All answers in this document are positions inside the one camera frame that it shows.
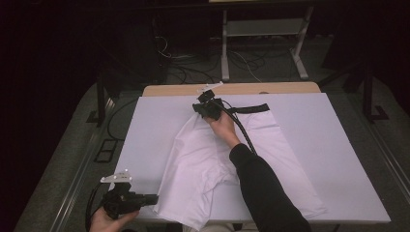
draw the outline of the folded garment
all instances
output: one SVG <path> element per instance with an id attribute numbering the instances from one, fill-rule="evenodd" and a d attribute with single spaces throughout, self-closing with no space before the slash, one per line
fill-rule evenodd
<path id="1" fill-rule="evenodd" d="M 274 169 L 292 203 L 305 218 L 324 213 L 326 208 L 271 110 L 245 112 L 237 115 L 257 155 Z M 236 132 L 247 144 L 238 128 Z M 201 116 L 194 114 L 175 137 L 161 181 L 160 199 L 153 210 L 161 218 L 196 230 L 202 228 L 209 220 L 214 187 L 221 182 L 239 185 L 229 152 Z"/>

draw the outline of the black handheld controller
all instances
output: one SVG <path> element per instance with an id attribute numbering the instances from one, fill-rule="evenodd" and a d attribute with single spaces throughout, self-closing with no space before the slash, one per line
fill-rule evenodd
<path id="1" fill-rule="evenodd" d="M 216 103 L 223 107 L 221 99 L 214 99 L 214 92 L 208 90 L 198 97 L 200 103 L 193 104 L 193 110 L 199 113 L 202 118 L 209 117 L 215 120 L 220 118 L 221 109 Z"/>
<path id="2" fill-rule="evenodd" d="M 115 183 L 115 187 L 103 195 L 101 205 L 110 218 L 117 219 L 119 215 L 158 203 L 159 197 L 157 195 L 135 194 L 135 192 L 130 191 L 130 188 L 130 183 Z"/>

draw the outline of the white tabletop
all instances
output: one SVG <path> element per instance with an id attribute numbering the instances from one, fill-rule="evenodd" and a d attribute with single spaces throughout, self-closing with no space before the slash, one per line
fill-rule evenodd
<path id="1" fill-rule="evenodd" d="M 389 222 L 326 94 L 221 95 L 234 107 L 267 103 L 328 212 L 310 222 Z M 141 97 L 116 172 L 129 169 L 132 191 L 157 193 L 173 138 L 194 114 L 197 96 Z M 138 220 L 159 220 L 149 207 Z M 238 186 L 215 188 L 211 220 L 251 221 Z"/>

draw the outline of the black long-sleeve shirt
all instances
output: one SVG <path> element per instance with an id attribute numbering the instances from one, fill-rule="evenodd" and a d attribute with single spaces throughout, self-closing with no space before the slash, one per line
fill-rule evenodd
<path id="1" fill-rule="evenodd" d="M 264 159 L 256 156 L 245 144 L 236 145 L 229 158 L 236 167 L 242 195 L 260 232 L 311 231 Z"/>

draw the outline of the black strap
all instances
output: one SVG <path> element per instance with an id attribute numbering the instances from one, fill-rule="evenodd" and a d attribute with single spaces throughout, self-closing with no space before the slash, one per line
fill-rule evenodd
<path id="1" fill-rule="evenodd" d="M 265 112 L 268 110 L 270 109 L 267 103 L 256 105 L 256 106 L 249 106 L 249 107 L 239 107 L 239 108 L 232 107 L 228 109 L 230 113 L 240 113 L 240 114 L 260 113 L 260 112 Z"/>

